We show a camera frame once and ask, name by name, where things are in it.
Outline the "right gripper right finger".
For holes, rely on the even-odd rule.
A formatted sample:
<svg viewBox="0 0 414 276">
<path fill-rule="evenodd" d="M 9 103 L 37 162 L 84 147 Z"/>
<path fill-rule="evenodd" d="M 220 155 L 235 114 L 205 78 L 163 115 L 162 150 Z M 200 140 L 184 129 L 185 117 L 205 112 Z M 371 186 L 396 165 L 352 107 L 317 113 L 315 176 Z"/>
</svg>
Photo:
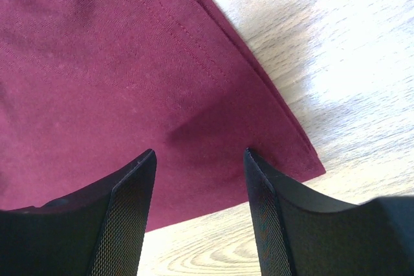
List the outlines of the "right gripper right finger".
<svg viewBox="0 0 414 276">
<path fill-rule="evenodd" d="M 354 205 L 244 154 L 248 202 L 263 275 L 412 275 L 413 197 Z"/>
</svg>

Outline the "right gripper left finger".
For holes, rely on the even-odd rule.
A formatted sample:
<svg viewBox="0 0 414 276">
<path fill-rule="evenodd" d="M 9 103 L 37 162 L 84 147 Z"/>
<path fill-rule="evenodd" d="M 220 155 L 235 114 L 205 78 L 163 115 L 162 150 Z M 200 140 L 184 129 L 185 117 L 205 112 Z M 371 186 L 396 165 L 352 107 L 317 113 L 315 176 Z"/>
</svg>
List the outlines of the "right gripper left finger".
<svg viewBox="0 0 414 276">
<path fill-rule="evenodd" d="M 2 275 L 136 275 L 155 183 L 149 149 L 41 207 L 1 212 Z"/>
</svg>

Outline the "maroon t shirt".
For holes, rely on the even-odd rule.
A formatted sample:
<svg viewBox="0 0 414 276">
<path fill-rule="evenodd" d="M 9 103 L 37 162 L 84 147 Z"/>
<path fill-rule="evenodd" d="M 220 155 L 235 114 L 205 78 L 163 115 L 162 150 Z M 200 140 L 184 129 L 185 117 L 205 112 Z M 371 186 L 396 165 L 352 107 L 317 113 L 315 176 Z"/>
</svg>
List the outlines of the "maroon t shirt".
<svg viewBox="0 0 414 276">
<path fill-rule="evenodd" d="M 247 200 L 253 148 L 325 169 L 212 0 L 1 0 L 1 208 L 42 206 L 152 149 L 148 230 Z"/>
</svg>

